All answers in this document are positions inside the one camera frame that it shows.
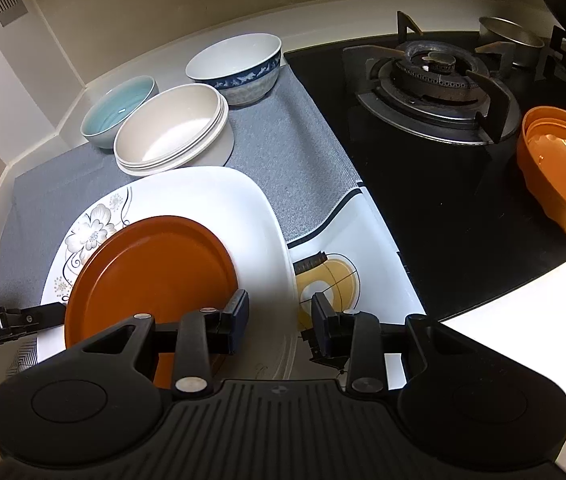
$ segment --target metal screw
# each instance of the metal screw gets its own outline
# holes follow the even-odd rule
[[[374,377],[360,377],[352,381],[352,389],[359,394],[376,394],[383,389],[383,383]]]
[[[207,388],[207,381],[201,377],[182,377],[174,384],[176,389],[185,394],[195,394]]]

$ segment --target white countertop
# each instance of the white countertop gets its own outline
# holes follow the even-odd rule
[[[82,144],[79,125],[90,103],[129,77],[152,75],[161,90],[189,82],[185,76],[188,60],[223,38],[271,32],[282,38],[286,51],[392,34],[396,33],[397,10],[410,14],[423,30],[478,30],[480,16],[497,15],[548,37],[554,23],[548,12],[499,0],[329,0],[290,7],[182,38],[101,76],[88,85],[60,136],[71,148]],[[446,324],[544,374],[566,392],[566,263]]]

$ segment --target gray cloth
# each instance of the gray cloth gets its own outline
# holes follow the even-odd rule
[[[303,85],[288,66],[270,94],[231,110],[234,151],[226,166],[263,190],[285,240],[318,227],[360,180]],[[84,144],[21,175],[0,238],[0,305],[38,304],[58,247],[76,218],[133,181],[114,155]]]

